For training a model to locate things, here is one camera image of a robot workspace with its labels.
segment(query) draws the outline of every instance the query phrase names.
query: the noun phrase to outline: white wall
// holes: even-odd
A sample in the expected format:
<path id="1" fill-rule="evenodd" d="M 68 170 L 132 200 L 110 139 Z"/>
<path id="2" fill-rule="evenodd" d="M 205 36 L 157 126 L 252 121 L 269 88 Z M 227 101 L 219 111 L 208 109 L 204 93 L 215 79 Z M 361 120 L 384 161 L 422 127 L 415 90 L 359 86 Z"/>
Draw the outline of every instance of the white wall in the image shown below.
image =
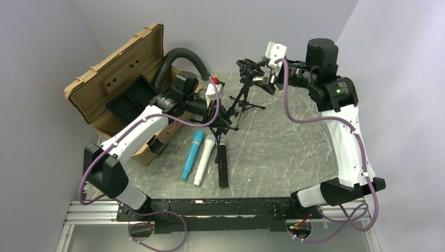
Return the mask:
<path id="1" fill-rule="evenodd" d="M 74 0 L 106 55 L 151 23 L 164 23 L 164 53 L 186 47 L 210 71 L 238 70 L 238 59 L 260 60 L 267 42 L 304 59 L 315 37 L 337 40 L 358 0 L 147 1 Z M 185 60 L 175 65 L 191 70 Z"/>
<path id="2" fill-rule="evenodd" d="M 445 251 L 445 2 L 360 0 L 338 39 L 369 159 L 387 188 L 383 251 Z"/>
<path id="3" fill-rule="evenodd" d="M 0 251 L 54 251 L 91 127 L 63 98 L 103 59 L 69 0 L 0 4 Z"/>

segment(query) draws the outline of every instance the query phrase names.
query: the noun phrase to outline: table surface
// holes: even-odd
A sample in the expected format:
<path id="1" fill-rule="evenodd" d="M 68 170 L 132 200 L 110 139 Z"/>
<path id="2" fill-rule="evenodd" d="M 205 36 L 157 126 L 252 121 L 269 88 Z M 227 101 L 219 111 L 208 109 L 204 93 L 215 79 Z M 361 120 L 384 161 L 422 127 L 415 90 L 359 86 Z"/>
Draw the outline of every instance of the table surface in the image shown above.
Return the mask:
<path id="1" fill-rule="evenodd" d="M 239 73 L 214 73 L 226 83 L 223 105 L 232 104 L 229 95 L 236 96 L 241 88 Z M 218 167 L 214 163 L 216 148 L 210 156 L 201 186 L 193 184 L 201 146 L 192 172 L 182 181 L 182 170 L 192 137 L 197 130 L 182 126 L 168 142 L 164 153 L 149 166 L 130 159 L 124 167 L 136 187 L 151 198 L 222 198 L 222 197 L 279 197 L 319 184 L 337 176 L 337 161 L 327 126 L 323 122 L 295 124 L 284 113 L 283 92 L 272 96 L 261 88 L 250 89 L 248 101 L 265 106 L 242 114 L 239 131 L 229 131 L 227 162 L 230 187 L 218 187 Z M 297 119 L 319 116 L 308 91 L 289 89 L 289 107 Z M 98 195 L 95 188 L 87 198 Z"/>

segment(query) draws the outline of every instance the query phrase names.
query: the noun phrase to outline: black microphone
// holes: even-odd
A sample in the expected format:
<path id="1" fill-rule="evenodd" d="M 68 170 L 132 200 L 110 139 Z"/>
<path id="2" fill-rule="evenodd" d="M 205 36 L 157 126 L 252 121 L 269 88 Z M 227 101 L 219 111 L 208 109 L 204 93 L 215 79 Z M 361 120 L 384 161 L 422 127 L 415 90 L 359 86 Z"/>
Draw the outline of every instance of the black microphone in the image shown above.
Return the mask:
<path id="1" fill-rule="evenodd" d="M 218 177 L 219 177 L 219 188 L 229 187 L 229 175 L 227 172 L 227 151 L 226 151 L 226 138 L 221 136 L 218 145 Z"/>

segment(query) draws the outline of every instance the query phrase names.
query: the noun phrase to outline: black vacuum hose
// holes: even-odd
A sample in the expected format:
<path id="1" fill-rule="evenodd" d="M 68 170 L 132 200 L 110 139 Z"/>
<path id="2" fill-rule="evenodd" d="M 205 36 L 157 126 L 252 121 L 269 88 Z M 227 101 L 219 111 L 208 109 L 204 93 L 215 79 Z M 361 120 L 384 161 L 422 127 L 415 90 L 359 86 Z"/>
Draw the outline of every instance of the black vacuum hose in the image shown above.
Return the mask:
<path id="1" fill-rule="evenodd" d="M 165 76 L 170 71 L 173 62 L 178 58 L 188 59 L 193 65 L 198 69 L 199 74 L 201 75 L 203 80 L 207 80 L 210 77 L 210 73 L 208 72 L 206 66 L 203 61 L 196 55 L 196 53 L 192 52 L 187 48 L 175 48 L 169 51 L 162 60 L 161 67 L 159 68 L 157 75 L 154 79 L 154 87 L 158 92 L 161 92 L 161 86 L 164 82 Z"/>

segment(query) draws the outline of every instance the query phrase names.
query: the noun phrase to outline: open case lid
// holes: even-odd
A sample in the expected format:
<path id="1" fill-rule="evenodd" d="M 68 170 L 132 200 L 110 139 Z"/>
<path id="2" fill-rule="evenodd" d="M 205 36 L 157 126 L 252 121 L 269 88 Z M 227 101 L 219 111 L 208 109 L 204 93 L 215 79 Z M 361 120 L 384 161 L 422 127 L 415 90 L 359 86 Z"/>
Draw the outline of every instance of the open case lid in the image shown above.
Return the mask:
<path id="1" fill-rule="evenodd" d="M 92 123 L 108 102 L 162 61 L 163 36 L 163 24 L 144 27 L 104 61 L 77 77 L 65 88 L 65 98 L 88 124 Z"/>

